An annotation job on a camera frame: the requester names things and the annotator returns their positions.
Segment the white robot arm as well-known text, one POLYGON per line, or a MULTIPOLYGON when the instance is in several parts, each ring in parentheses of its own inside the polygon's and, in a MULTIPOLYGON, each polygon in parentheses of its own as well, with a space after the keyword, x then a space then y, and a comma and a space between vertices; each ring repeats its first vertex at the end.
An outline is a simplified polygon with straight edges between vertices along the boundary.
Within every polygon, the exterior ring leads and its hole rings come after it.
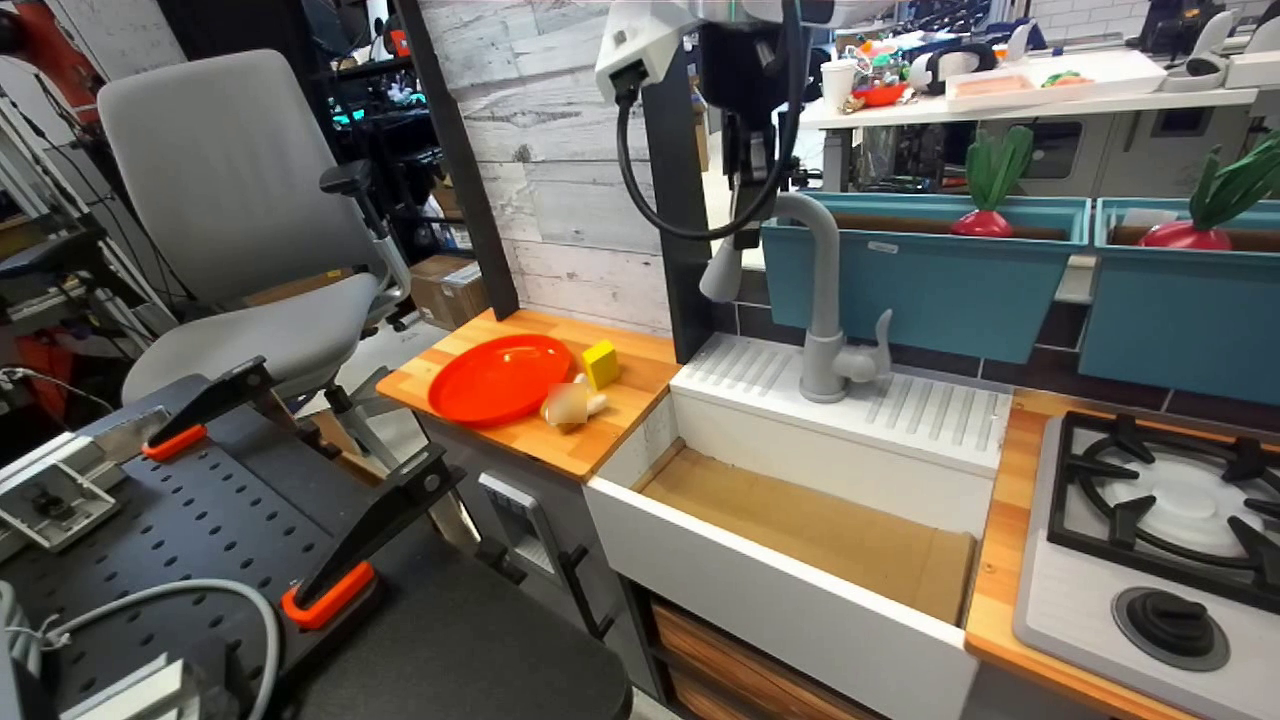
POLYGON ((603 102, 624 95, 624 73, 634 85, 657 85, 666 77, 677 49, 699 25, 710 29, 783 29, 826 25, 835 0, 613 0, 594 49, 594 87, 603 102))

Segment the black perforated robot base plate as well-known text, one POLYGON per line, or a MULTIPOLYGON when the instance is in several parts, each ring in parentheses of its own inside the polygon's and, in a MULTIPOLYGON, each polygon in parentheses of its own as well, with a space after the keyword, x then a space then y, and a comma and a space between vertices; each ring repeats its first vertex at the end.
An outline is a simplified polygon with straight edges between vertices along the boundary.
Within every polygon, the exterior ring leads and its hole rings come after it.
POLYGON ((388 541, 376 589, 299 634, 308 582, 380 490, 231 413, 172 465, 150 410, 59 434, 0 475, 4 667, 31 713, 122 720, 122 682, 167 663, 231 720, 624 720, 624 663, 429 530, 388 541))

